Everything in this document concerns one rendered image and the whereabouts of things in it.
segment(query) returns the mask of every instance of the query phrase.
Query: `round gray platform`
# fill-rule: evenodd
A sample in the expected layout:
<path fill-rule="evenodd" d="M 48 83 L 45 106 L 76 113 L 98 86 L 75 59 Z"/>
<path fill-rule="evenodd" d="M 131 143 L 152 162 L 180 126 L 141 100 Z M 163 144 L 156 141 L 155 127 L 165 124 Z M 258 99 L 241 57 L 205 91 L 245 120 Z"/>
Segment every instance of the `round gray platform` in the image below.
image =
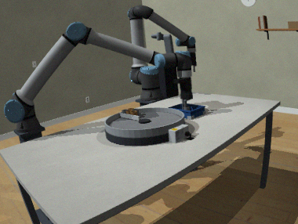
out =
<path fill-rule="evenodd" d="M 125 146 L 146 146 L 169 141 L 169 129 L 185 124 L 184 113 L 170 108 L 138 109 L 140 118 L 151 122 L 141 124 L 115 114 L 105 122 L 106 137 L 110 142 Z"/>

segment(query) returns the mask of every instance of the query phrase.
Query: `metal table leg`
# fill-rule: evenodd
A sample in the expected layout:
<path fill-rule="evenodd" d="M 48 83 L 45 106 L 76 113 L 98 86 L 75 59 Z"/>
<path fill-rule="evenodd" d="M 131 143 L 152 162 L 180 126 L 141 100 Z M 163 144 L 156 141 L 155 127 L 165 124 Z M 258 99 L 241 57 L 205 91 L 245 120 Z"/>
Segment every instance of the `metal table leg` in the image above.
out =
<path fill-rule="evenodd" d="M 272 118 L 273 112 L 266 116 L 266 132 L 265 132 L 265 146 L 263 152 L 263 167 L 260 181 L 260 188 L 265 188 L 267 183 L 267 175 L 269 169 L 269 160 L 271 152 L 271 135 L 272 135 Z"/>
<path fill-rule="evenodd" d="M 29 216 L 31 218 L 31 221 L 33 224 L 40 224 L 39 222 L 39 219 L 38 219 L 38 216 L 36 214 L 36 211 L 35 211 L 35 206 L 33 205 L 32 203 L 32 200 L 29 196 L 29 194 L 27 193 L 27 191 L 20 185 L 19 181 L 17 180 L 17 183 L 19 185 L 19 188 L 20 188 L 20 192 L 22 193 L 22 197 L 23 197 L 23 200 L 25 202 L 25 205 L 26 205 L 26 208 L 28 210 L 28 213 L 29 213 Z"/>

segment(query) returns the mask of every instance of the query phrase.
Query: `white tabletop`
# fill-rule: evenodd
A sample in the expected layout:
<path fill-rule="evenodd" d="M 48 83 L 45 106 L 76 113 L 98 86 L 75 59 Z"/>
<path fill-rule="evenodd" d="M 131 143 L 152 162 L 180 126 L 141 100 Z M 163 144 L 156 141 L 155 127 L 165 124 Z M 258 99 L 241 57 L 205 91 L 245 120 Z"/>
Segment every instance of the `white tabletop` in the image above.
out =
<path fill-rule="evenodd" d="M 187 102 L 206 106 L 205 115 L 186 120 L 193 140 L 120 146 L 106 140 L 107 118 L 102 118 L 0 154 L 53 223 L 98 223 L 186 175 L 280 105 L 273 100 L 198 93 Z M 177 96 L 142 108 L 179 103 Z"/>

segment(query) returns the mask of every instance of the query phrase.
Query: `blue tray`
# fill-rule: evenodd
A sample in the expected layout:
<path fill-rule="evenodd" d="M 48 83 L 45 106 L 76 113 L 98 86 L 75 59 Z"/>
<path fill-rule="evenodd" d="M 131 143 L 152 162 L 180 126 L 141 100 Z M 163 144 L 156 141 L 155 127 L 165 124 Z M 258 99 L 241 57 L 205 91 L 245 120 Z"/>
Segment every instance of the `blue tray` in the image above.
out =
<path fill-rule="evenodd" d="M 187 105 L 191 108 L 191 110 L 182 110 L 182 103 L 172 106 L 170 108 L 184 112 L 184 118 L 189 120 L 203 115 L 205 111 L 205 106 L 189 104 L 189 103 Z"/>

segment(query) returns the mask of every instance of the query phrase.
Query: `gray wall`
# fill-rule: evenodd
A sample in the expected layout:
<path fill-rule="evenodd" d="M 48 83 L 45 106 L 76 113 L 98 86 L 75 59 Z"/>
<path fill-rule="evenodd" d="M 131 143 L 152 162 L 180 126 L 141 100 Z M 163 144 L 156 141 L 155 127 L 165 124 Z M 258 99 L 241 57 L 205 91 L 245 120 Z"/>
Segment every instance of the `gray wall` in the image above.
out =
<path fill-rule="evenodd" d="M 298 1 L 256 0 L 252 7 L 241 0 L 142 3 L 196 38 L 194 92 L 280 100 L 282 107 L 298 108 L 297 32 L 272 31 L 268 41 L 265 32 L 256 31 L 262 15 L 269 28 L 287 28 L 288 21 L 298 21 Z M 144 24 L 147 47 L 164 52 L 163 42 L 151 34 L 167 32 L 149 20 Z"/>
<path fill-rule="evenodd" d="M 0 134 L 16 128 L 5 118 L 5 103 L 33 72 L 32 61 L 40 63 L 69 24 L 80 21 L 131 42 L 127 11 L 135 5 L 141 0 L 1 1 Z M 129 80 L 132 62 L 116 52 L 78 45 L 35 98 L 37 118 L 49 121 L 140 95 L 141 86 Z"/>

